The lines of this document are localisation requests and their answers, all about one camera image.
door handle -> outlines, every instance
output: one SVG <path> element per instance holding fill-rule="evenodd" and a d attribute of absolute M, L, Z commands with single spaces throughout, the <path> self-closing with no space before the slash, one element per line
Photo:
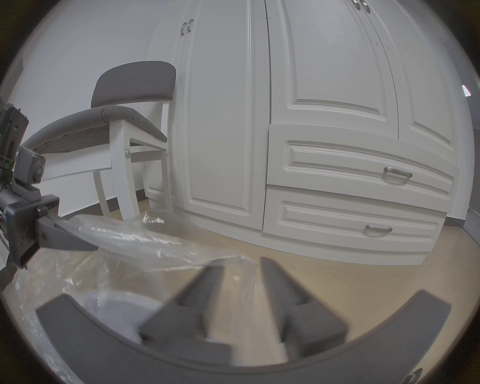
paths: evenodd
<path fill-rule="evenodd" d="M 358 0 L 352 0 L 352 3 L 353 3 L 353 5 L 355 5 L 355 8 L 360 10 L 360 3 L 358 2 Z"/>
<path fill-rule="evenodd" d="M 369 226 L 368 224 L 365 226 L 365 229 L 366 229 L 367 231 L 378 232 L 378 233 L 390 233 L 390 232 L 393 231 L 393 228 L 392 228 L 392 227 L 388 227 L 388 228 L 378 228 L 378 227 Z"/>
<path fill-rule="evenodd" d="M 370 7 L 368 6 L 368 4 L 365 2 L 365 0 L 360 0 L 360 4 L 363 6 L 363 8 L 365 9 L 365 11 L 367 13 L 370 13 Z"/>
<path fill-rule="evenodd" d="M 189 21 L 188 24 L 187 24 L 187 33 L 190 33 L 190 32 L 191 32 L 191 30 L 190 30 L 190 25 L 192 25 L 192 21 L 193 21 L 193 19 L 190 19 L 190 21 Z"/>
<path fill-rule="evenodd" d="M 184 29 L 184 27 L 185 27 L 186 25 L 187 25 L 187 23 L 183 23 L 183 24 L 181 25 L 180 36 L 183 36 L 183 35 L 184 35 L 183 29 Z"/>
<path fill-rule="evenodd" d="M 405 176 L 405 177 L 408 177 L 408 178 L 413 177 L 411 172 L 402 171 L 401 169 L 392 168 L 392 167 L 385 167 L 385 172 L 395 173 L 397 175 Z"/>

white wardrobe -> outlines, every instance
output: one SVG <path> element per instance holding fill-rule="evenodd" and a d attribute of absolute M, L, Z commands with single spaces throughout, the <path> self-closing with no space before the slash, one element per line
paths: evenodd
<path fill-rule="evenodd" d="M 396 0 L 170 2 L 150 59 L 177 69 L 174 205 L 286 252 L 421 263 L 458 173 L 461 84 L 435 49 Z M 152 201 L 158 166 L 145 168 Z"/>

transparent plastic bag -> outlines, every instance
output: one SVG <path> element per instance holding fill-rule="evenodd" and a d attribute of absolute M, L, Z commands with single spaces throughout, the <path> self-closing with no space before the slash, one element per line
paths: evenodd
<path fill-rule="evenodd" d="M 62 293 L 114 331 L 140 343 L 138 327 L 205 265 L 225 267 L 208 337 L 232 345 L 233 364 L 250 365 L 257 264 L 176 214 L 148 211 L 117 221 L 78 215 L 62 226 L 95 252 L 40 250 L 4 291 L 33 348 L 66 383 L 81 383 L 43 332 L 35 310 Z"/>

drawer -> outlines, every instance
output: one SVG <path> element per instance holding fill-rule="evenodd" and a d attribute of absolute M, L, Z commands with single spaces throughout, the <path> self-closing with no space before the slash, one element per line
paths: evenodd
<path fill-rule="evenodd" d="M 388 172 L 411 173 L 411 177 Z M 389 137 L 313 125 L 270 125 L 267 184 L 448 212 L 458 168 Z"/>
<path fill-rule="evenodd" d="M 263 231 L 338 247 L 429 252 L 445 216 L 410 205 L 268 185 Z"/>

chair seat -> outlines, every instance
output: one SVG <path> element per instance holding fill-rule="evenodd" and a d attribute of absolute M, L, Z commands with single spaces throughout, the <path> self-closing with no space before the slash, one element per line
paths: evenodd
<path fill-rule="evenodd" d="M 72 152 L 109 143 L 109 125 L 125 120 L 153 137 L 167 142 L 153 123 L 129 107 L 101 106 L 58 119 L 30 136 L 23 146 L 40 154 Z"/>

